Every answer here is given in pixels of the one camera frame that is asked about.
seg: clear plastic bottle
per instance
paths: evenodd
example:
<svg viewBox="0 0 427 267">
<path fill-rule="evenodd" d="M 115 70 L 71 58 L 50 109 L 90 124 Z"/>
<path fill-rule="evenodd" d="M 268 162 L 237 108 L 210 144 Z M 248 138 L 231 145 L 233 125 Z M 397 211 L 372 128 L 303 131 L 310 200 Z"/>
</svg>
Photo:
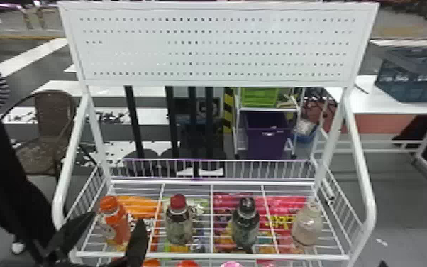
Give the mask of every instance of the clear plastic bottle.
<svg viewBox="0 0 427 267">
<path fill-rule="evenodd" d="M 127 245 L 131 232 L 124 206 L 118 202 L 116 197 L 108 195 L 101 199 L 99 210 L 101 213 L 99 224 L 107 243 Z"/>
<path fill-rule="evenodd" d="M 232 216 L 232 239 L 238 247 L 251 249 L 257 241 L 260 215 L 252 197 L 242 197 Z"/>
<path fill-rule="evenodd" d="M 323 219 L 319 204 L 310 201 L 296 214 L 292 227 L 292 236 L 305 246 L 313 246 L 323 229 Z"/>
<path fill-rule="evenodd" d="M 192 241 L 192 215 L 184 195 L 176 194 L 170 198 L 165 215 L 167 240 L 171 244 L 185 245 Z"/>
</svg>

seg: orange bottle cap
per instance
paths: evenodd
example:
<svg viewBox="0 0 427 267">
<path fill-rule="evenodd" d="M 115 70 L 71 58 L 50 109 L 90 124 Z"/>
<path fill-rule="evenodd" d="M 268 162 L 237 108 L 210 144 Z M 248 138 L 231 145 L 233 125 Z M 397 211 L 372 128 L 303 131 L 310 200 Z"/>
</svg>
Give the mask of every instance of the orange bottle cap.
<svg viewBox="0 0 427 267">
<path fill-rule="evenodd" d="M 99 204 L 102 210 L 113 210 L 118 207 L 119 203 L 116 197 L 113 195 L 107 195 L 101 199 L 101 203 Z"/>
</svg>

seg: pink bottle cap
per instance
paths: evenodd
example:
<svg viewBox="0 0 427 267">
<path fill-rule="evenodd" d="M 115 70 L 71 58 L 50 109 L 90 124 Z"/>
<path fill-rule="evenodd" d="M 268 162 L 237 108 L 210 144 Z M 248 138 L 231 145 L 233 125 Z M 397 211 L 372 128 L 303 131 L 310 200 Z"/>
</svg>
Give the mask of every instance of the pink bottle cap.
<svg viewBox="0 0 427 267">
<path fill-rule="evenodd" d="M 243 266 L 236 261 L 227 261 L 222 263 L 220 267 L 243 267 Z"/>
</svg>

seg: person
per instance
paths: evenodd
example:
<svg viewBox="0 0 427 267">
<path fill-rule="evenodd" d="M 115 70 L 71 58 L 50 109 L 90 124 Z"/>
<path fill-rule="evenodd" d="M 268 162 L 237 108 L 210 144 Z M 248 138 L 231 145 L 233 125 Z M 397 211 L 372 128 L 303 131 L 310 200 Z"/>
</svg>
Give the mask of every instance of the person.
<svg viewBox="0 0 427 267">
<path fill-rule="evenodd" d="M 0 107 L 9 97 L 9 86 L 0 74 Z M 55 233 L 55 226 L 51 218 L 51 206 L 43 193 L 28 181 L 23 166 L 16 157 L 4 125 L 0 121 L 0 191 L 6 196 L 14 214 L 18 215 L 19 222 L 27 235 L 38 240 L 41 246 L 46 247 Z M 9 218 L 0 211 L 0 227 L 14 235 L 11 250 L 14 254 L 21 254 L 25 250 L 23 240 L 12 229 Z"/>
</svg>

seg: white metal display rack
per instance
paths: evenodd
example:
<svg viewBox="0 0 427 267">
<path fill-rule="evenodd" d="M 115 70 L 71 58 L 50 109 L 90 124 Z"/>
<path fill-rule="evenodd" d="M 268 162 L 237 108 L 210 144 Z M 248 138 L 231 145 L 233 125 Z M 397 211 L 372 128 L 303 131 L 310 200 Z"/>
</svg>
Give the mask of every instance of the white metal display rack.
<svg viewBox="0 0 427 267">
<path fill-rule="evenodd" d="M 349 95 L 377 13 L 372 3 L 272 2 L 60 2 L 63 26 L 84 90 L 52 205 L 55 225 L 96 209 L 105 194 L 140 195 L 157 200 L 148 258 L 173 266 L 195 259 L 201 266 L 227 260 L 257 266 L 257 260 L 277 260 L 278 266 L 353 266 L 376 221 L 376 205 Z M 189 160 L 133 159 L 124 168 L 110 169 L 89 91 L 95 85 L 120 86 L 236 86 L 341 87 L 338 105 L 321 159 L 306 160 Z M 63 206 L 72 177 L 76 148 L 85 116 L 90 120 L 101 160 L 88 177 L 67 216 Z M 345 119 L 350 131 L 365 214 L 359 217 L 329 170 L 333 149 Z M 200 165 L 198 177 L 182 172 Z M 321 203 L 323 231 L 315 246 L 303 254 L 281 254 L 272 231 L 274 253 L 217 253 L 212 197 L 216 192 L 249 192 L 269 196 L 305 196 Z M 162 201 L 174 193 L 209 202 L 199 219 L 205 253 L 167 253 Z M 94 222 L 77 249 L 74 262 L 95 258 L 100 264 L 122 252 L 112 251 Z"/>
</svg>

